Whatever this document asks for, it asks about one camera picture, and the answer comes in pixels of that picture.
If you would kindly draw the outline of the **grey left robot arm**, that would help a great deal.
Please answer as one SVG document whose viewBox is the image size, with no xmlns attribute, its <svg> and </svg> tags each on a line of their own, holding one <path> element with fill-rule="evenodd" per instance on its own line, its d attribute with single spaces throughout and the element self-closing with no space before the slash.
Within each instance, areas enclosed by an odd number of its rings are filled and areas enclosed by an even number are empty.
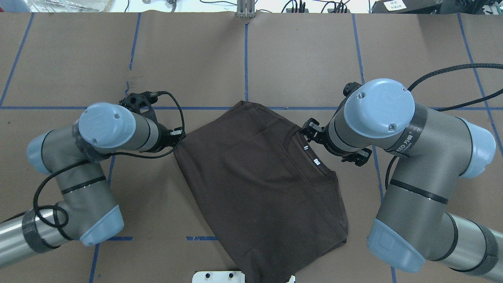
<svg viewBox="0 0 503 283">
<path fill-rule="evenodd" d="M 100 165 L 111 156 L 154 159 L 175 150 L 185 125 L 168 130 L 129 109 L 90 105 L 74 124 L 47 131 L 27 147 L 30 164 L 47 178 L 32 207 L 1 224 L 1 267 L 50 252 L 70 241 L 93 246 L 122 231 L 124 220 Z"/>
</svg>

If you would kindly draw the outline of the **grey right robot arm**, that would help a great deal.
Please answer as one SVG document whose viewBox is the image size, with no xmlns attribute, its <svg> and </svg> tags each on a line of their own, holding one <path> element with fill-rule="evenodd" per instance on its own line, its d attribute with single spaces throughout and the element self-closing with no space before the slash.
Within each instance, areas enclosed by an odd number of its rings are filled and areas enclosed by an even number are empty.
<svg viewBox="0 0 503 283">
<path fill-rule="evenodd" d="M 398 158 L 367 238 L 370 251 L 403 272 L 434 261 L 501 283 L 502 233 L 446 211 L 457 181 L 492 162 L 494 136 L 415 102 L 393 79 L 348 83 L 344 95 L 325 127 L 311 118 L 301 133 L 358 166 L 370 157 L 369 146 Z"/>
</svg>

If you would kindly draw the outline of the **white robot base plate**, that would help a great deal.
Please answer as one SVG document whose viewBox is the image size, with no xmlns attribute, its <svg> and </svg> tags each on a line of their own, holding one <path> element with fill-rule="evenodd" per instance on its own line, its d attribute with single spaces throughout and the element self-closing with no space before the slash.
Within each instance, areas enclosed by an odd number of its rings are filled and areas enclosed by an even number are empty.
<svg viewBox="0 0 503 283">
<path fill-rule="evenodd" d="M 244 283 L 246 276 L 241 271 L 201 271 L 192 277 L 192 283 Z"/>
</svg>

